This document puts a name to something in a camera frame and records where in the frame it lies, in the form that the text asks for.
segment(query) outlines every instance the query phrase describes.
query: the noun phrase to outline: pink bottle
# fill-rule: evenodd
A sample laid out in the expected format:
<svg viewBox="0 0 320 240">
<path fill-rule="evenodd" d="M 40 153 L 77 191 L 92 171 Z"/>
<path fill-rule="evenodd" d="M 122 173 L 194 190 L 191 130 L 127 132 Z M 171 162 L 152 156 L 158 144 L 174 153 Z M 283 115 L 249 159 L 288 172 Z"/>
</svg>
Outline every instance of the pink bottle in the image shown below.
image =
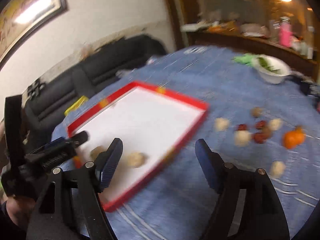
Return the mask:
<svg viewBox="0 0 320 240">
<path fill-rule="evenodd" d="M 289 18 L 281 17 L 282 23 L 279 30 L 279 42 L 282 46 L 291 47 L 291 25 L 289 23 Z"/>
</svg>

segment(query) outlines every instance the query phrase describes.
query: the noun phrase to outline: table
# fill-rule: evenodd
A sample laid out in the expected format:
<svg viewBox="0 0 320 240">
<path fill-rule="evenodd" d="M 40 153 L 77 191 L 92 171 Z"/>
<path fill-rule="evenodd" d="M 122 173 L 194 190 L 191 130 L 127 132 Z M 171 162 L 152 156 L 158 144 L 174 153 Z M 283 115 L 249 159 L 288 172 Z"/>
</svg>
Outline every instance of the table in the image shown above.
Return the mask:
<svg viewBox="0 0 320 240">
<path fill-rule="evenodd" d="M 200 237 L 218 196 L 208 187 L 195 156 L 198 138 L 204 138 L 224 161 L 241 169 L 262 167 L 269 171 L 273 161 L 286 164 L 281 179 L 272 182 L 291 237 L 313 211 L 320 197 L 320 115 L 312 107 L 312 99 L 303 96 L 297 84 L 288 80 L 279 85 L 267 84 L 254 69 L 232 62 L 236 55 L 239 54 L 215 46 L 191 47 L 168 54 L 106 87 L 56 127 L 52 139 L 66 137 L 67 124 L 133 80 L 165 86 L 211 105 L 207 120 L 175 160 L 128 203 L 107 213 L 119 239 L 197 240 Z M 265 144 L 252 142 L 247 147 L 236 147 L 234 129 L 240 123 L 254 125 L 250 109 L 255 106 L 264 108 L 263 119 L 281 118 L 284 126 Z M 231 127 L 216 132 L 213 125 L 217 117 L 228 118 Z M 306 129 L 306 141 L 294 150 L 287 150 L 281 146 L 281 137 L 298 124 Z M 236 214 L 233 229 L 239 222 L 240 216 Z"/>
</svg>

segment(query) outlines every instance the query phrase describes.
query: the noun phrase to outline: bottle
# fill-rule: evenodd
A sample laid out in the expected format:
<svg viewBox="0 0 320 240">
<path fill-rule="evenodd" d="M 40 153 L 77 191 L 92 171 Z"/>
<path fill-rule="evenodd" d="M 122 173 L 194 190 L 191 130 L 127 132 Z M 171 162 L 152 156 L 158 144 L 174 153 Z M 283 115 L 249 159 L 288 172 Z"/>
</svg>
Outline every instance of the bottle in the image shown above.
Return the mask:
<svg viewBox="0 0 320 240">
<path fill-rule="evenodd" d="M 308 26 L 308 53 L 307 53 L 307 59 L 313 59 L 313 44 L 314 44 L 314 27 Z"/>
<path fill-rule="evenodd" d="M 281 17 L 281 25 L 279 30 L 279 41 L 282 46 L 290 48 L 291 46 L 291 25 L 290 18 L 283 16 Z"/>
<path fill-rule="evenodd" d="M 304 39 L 301 39 L 301 50 L 300 50 L 300 54 L 302 56 L 307 55 L 308 53 L 308 45 L 307 43 L 304 41 Z"/>
<path fill-rule="evenodd" d="M 275 20 L 269 21 L 269 28 L 270 28 L 270 40 L 272 42 L 277 43 L 279 37 L 279 29 L 280 29 L 280 22 Z"/>
</svg>

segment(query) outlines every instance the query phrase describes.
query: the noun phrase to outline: picture frame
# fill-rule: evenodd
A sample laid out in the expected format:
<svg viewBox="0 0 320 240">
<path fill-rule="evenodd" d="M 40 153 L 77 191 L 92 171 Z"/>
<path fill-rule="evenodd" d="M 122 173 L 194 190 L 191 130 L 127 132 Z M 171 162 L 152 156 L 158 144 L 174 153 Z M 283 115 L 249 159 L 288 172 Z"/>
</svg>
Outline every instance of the picture frame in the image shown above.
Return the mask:
<svg viewBox="0 0 320 240">
<path fill-rule="evenodd" d="M 0 12 L 0 70 L 33 32 L 66 9 L 66 0 L 10 0 Z"/>
</svg>

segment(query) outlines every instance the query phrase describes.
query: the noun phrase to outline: dough ball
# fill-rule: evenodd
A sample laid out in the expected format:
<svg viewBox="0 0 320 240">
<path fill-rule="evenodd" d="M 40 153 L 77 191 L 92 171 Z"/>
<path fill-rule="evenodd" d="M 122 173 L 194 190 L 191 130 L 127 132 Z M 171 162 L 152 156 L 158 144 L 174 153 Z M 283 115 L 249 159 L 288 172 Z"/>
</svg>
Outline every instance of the dough ball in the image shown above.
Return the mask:
<svg viewBox="0 0 320 240">
<path fill-rule="evenodd" d="M 94 161 L 98 157 L 98 155 L 104 151 L 104 147 L 99 145 L 90 152 L 90 158 Z"/>
<path fill-rule="evenodd" d="M 285 165 L 283 162 L 273 162 L 270 169 L 270 175 L 273 178 L 280 178 L 285 170 Z"/>
<path fill-rule="evenodd" d="M 268 127 L 270 128 L 271 131 L 277 131 L 281 128 L 282 126 L 282 121 L 281 119 L 272 119 L 268 123 Z"/>
<path fill-rule="evenodd" d="M 230 121 L 225 118 L 216 118 L 214 122 L 214 127 L 217 132 L 224 131 L 229 127 Z"/>
<path fill-rule="evenodd" d="M 248 131 L 236 131 L 234 140 L 236 146 L 246 146 L 251 140 L 251 133 Z"/>
<path fill-rule="evenodd" d="M 258 118 L 262 115 L 262 108 L 261 107 L 254 107 L 251 109 L 251 115 L 254 118 Z"/>
<path fill-rule="evenodd" d="M 138 168 L 146 162 L 146 156 L 143 153 L 134 152 L 128 156 L 128 166 Z"/>
</svg>

